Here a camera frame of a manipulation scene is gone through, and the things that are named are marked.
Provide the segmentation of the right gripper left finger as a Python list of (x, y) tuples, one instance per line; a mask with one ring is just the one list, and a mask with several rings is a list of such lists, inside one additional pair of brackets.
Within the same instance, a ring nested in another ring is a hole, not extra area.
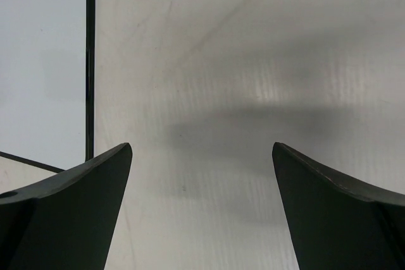
[(1, 269), (104, 269), (132, 162), (123, 143), (1, 194)]

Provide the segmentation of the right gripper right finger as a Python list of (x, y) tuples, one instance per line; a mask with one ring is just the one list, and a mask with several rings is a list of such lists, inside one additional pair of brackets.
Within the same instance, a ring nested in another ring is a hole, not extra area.
[(282, 143), (272, 159), (300, 269), (404, 269), (404, 195)]

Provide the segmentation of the white whiteboard black frame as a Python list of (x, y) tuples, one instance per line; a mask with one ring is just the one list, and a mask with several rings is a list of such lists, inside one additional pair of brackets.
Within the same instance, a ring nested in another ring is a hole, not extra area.
[(85, 160), (86, 0), (1, 0), (1, 150)]

